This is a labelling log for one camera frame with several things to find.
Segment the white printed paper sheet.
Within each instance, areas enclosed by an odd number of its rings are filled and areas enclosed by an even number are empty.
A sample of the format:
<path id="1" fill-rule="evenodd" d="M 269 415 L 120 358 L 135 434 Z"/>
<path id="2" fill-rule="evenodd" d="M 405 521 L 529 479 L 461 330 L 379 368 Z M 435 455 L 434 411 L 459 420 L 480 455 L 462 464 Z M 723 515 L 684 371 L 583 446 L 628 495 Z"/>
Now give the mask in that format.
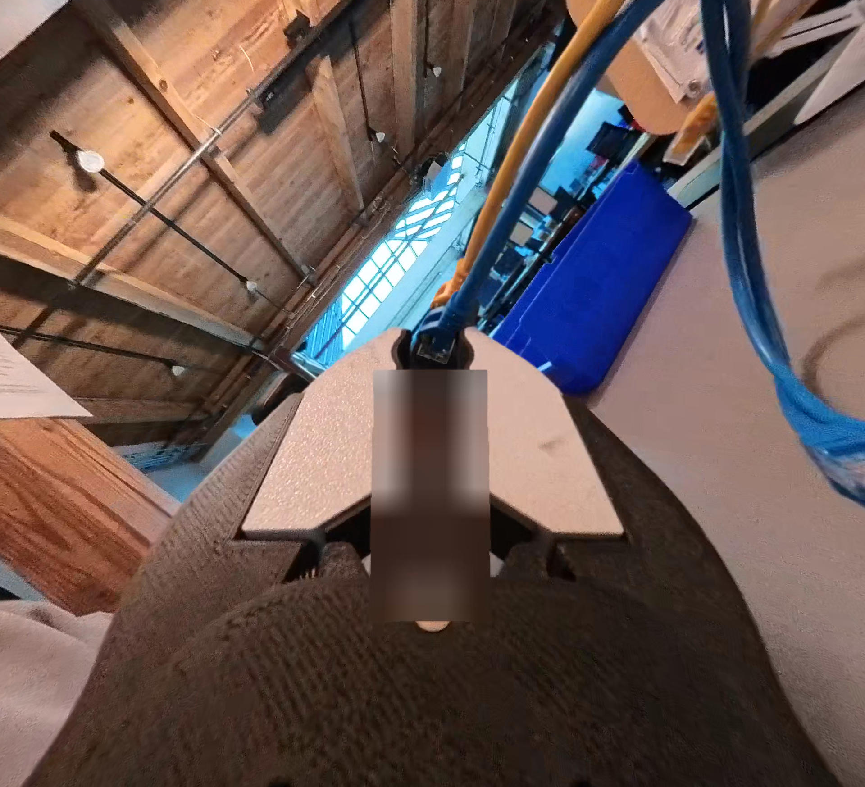
<path id="1" fill-rule="evenodd" d="M 91 414 L 1 338 L 1 419 L 89 418 Z"/>

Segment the wooden beam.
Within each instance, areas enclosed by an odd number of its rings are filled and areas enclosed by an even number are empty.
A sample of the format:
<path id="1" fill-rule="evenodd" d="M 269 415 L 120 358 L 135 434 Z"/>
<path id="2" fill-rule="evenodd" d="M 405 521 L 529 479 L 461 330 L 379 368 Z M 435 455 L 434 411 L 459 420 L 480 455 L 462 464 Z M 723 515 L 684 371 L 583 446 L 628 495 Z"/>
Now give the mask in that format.
<path id="1" fill-rule="evenodd" d="M 2 420 L 2 562 L 74 615 L 117 610 L 180 507 L 77 421 Z"/>

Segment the blue plastic bin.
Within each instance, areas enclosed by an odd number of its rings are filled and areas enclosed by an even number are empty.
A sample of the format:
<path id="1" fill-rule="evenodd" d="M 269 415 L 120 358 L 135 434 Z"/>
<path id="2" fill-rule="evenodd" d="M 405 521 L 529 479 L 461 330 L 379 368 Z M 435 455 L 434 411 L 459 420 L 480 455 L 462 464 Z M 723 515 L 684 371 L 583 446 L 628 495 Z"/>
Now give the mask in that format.
<path id="1" fill-rule="evenodd" d="M 557 388 L 601 387 L 692 225 L 691 214 L 634 160 L 535 275 L 492 339 Z"/>

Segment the person's grey clothing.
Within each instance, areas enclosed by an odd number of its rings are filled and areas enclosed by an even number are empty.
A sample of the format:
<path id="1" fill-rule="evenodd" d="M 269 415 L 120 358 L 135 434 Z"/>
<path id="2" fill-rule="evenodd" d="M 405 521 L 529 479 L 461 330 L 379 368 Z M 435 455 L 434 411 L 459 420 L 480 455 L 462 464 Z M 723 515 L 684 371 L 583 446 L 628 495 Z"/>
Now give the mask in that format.
<path id="1" fill-rule="evenodd" d="M 91 674 L 113 615 L 46 601 L 1 604 L 1 784 L 19 786 L 55 740 Z"/>

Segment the grey desk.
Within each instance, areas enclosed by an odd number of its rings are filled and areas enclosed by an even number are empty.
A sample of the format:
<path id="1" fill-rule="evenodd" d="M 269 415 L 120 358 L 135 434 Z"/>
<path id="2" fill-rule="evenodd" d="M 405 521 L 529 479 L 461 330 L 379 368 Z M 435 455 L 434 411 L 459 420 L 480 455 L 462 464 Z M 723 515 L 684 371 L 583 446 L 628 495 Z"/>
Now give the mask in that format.
<path id="1" fill-rule="evenodd" d="M 753 173 L 794 367 L 863 419 L 863 89 Z M 784 422 L 733 305 L 718 211 L 718 195 L 696 209 L 592 410 L 708 534 L 803 725 L 838 779 L 863 785 L 863 508 L 827 485 Z"/>

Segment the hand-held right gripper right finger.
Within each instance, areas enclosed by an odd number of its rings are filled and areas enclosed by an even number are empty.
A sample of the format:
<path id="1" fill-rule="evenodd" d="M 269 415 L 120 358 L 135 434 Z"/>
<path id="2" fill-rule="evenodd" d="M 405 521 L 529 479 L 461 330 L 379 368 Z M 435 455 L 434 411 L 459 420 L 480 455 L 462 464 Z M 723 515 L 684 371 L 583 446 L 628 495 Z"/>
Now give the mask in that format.
<path id="1" fill-rule="evenodd" d="M 559 389 L 477 330 L 472 371 L 487 372 L 492 497 L 557 537 L 619 537 L 623 525 Z"/>

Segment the grey stand base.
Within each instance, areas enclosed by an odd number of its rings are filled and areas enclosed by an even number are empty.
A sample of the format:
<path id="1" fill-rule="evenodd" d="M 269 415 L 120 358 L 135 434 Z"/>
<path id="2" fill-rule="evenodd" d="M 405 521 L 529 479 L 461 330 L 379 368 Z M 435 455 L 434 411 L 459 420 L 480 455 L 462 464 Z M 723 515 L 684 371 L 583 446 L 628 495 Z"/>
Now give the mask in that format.
<path id="1" fill-rule="evenodd" d="M 830 36 L 847 33 L 842 44 L 829 52 L 835 58 L 819 79 L 796 114 L 793 124 L 800 126 L 845 97 L 864 82 L 864 0 L 851 0 L 841 6 L 801 18 L 770 46 L 766 58 L 777 58 Z"/>

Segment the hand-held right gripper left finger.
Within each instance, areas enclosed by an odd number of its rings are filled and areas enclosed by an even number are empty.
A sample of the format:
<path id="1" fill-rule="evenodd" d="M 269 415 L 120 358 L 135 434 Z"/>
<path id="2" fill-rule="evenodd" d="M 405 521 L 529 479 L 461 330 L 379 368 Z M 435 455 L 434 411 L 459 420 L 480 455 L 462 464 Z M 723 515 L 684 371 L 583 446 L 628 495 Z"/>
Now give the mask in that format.
<path id="1" fill-rule="evenodd" d="M 302 394 L 241 532 L 256 541 L 322 541 L 368 502 L 373 377 L 395 370 L 405 331 L 390 328 L 346 354 Z"/>

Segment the arched window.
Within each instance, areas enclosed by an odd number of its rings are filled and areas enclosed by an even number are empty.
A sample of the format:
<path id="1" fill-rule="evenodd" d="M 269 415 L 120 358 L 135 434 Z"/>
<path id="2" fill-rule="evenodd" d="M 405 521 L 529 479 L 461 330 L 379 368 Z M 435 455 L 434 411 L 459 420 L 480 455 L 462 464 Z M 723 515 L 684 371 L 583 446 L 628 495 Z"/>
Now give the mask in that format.
<path id="1" fill-rule="evenodd" d="M 463 140 L 450 154 L 433 187 L 424 187 L 410 202 L 390 232 L 344 284 L 330 307 L 307 333 L 295 358 L 329 368 L 383 328 L 403 322 L 399 317 L 448 261 L 452 244 L 478 213 L 472 189 L 487 172 L 477 136 Z"/>

